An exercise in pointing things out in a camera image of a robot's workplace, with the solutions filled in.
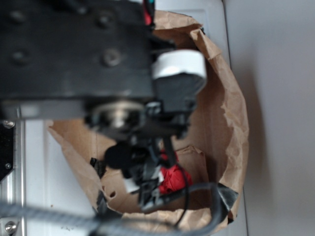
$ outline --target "wire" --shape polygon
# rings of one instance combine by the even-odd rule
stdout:
[[[188,179],[187,179],[187,176],[185,175],[185,171],[184,171],[184,168],[179,164],[177,163],[179,169],[181,170],[182,172],[182,175],[183,175],[183,178],[184,178],[184,181],[185,181],[185,206],[184,206],[184,211],[181,215],[181,217],[178,219],[178,221],[176,222],[175,224],[175,227],[177,228],[180,224],[180,222],[182,221],[186,211],[188,210],[188,207],[189,207],[189,184],[188,184]]]

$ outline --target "black mount plate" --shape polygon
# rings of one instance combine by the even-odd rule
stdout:
[[[13,170],[14,128],[0,124],[0,182]]]

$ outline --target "white wall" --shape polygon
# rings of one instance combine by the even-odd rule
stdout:
[[[315,1],[223,0],[251,126],[249,236],[315,235]]]

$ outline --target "paper bag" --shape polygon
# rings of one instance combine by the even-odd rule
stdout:
[[[188,136],[183,140],[173,139],[180,163],[195,183],[215,181],[228,190],[241,193],[248,160],[249,125],[245,100],[231,69],[221,50],[205,36],[201,25],[193,18],[156,11],[155,24],[155,35],[174,40],[178,49],[199,50],[208,65],[208,83],[198,95]],[[120,171],[108,169],[100,180],[90,159],[103,159],[104,152],[115,144],[113,140],[88,130],[82,120],[55,121],[49,131],[62,146],[71,169],[95,209],[101,191],[109,207],[125,213],[124,217],[170,222],[180,217],[183,200],[145,215],[140,213],[137,195],[126,193]],[[227,208],[230,220],[236,218],[239,198]],[[211,219],[209,196],[194,193],[191,199],[190,208],[180,224],[187,230],[203,227]],[[227,225],[227,218],[217,230]],[[159,228],[152,228],[150,224],[141,227],[151,231]]]

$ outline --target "red fabric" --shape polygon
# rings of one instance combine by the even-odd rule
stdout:
[[[143,3],[143,11],[144,11],[144,20],[147,26],[149,26],[152,23],[152,18],[149,15],[146,6],[145,6],[145,2]]]
[[[167,160],[167,155],[162,154],[162,158],[164,160]],[[180,190],[182,188],[185,188],[185,179],[183,177],[181,169],[179,168],[177,164],[170,169],[162,167],[161,172],[164,176],[164,181],[158,187],[161,194],[168,194],[168,193],[172,193],[177,190]],[[184,172],[188,180],[189,186],[192,185],[190,174],[186,170],[184,170]]]

